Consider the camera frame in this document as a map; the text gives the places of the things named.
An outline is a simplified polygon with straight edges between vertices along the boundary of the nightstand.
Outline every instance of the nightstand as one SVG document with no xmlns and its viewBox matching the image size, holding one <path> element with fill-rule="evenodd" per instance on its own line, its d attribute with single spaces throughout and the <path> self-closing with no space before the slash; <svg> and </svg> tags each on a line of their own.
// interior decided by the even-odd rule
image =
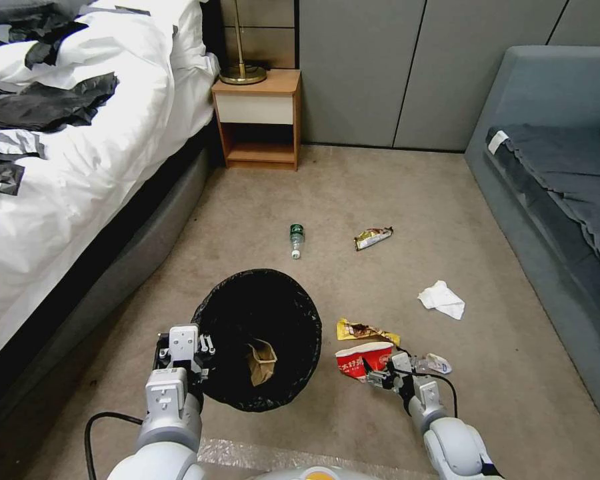
<svg viewBox="0 0 600 480">
<path fill-rule="evenodd" d="M 298 170 L 300 70 L 270 70 L 254 85 L 211 89 L 227 167 Z"/>
</svg>

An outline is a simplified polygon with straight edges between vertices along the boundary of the gray pillow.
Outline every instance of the gray pillow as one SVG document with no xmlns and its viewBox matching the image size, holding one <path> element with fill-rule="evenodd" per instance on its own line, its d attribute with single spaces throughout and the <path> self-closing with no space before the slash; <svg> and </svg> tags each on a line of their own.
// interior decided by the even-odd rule
<svg viewBox="0 0 600 480">
<path fill-rule="evenodd" d="M 73 20 L 80 6 L 93 0 L 0 0 L 0 23 L 28 20 L 40 13 L 59 13 Z"/>
</svg>

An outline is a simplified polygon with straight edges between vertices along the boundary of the trash can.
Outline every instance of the trash can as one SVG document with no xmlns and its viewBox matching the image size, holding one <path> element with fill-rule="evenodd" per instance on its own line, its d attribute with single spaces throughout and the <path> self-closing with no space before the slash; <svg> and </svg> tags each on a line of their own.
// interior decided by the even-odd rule
<svg viewBox="0 0 600 480">
<path fill-rule="evenodd" d="M 298 282 L 277 270 L 247 270 L 220 282 L 192 322 L 215 347 L 204 393 L 238 410 L 286 405 L 320 358 L 322 323 L 315 305 Z M 273 376 L 255 387 L 247 362 L 253 339 L 270 343 L 277 356 Z"/>
</svg>

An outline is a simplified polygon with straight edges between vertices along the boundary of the sofa armrest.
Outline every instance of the sofa armrest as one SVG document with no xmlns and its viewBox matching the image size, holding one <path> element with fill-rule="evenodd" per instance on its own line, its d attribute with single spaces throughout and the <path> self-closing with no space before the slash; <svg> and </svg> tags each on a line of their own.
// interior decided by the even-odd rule
<svg viewBox="0 0 600 480">
<path fill-rule="evenodd" d="M 509 48 L 465 155 L 479 155 L 493 125 L 600 128 L 600 47 Z"/>
</svg>

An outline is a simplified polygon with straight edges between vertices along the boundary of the red paper cup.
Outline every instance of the red paper cup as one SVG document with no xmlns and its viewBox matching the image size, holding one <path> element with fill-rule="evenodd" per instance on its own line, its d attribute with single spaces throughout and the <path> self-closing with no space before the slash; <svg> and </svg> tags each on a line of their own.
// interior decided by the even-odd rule
<svg viewBox="0 0 600 480">
<path fill-rule="evenodd" d="M 357 347 L 336 352 L 338 368 L 342 373 L 360 381 L 365 381 L 367 372 L 362 359 L 374 370 L 383 370 L 391 357 L 393 344 L 390 342 L 369 342 Z"/>
</svg>

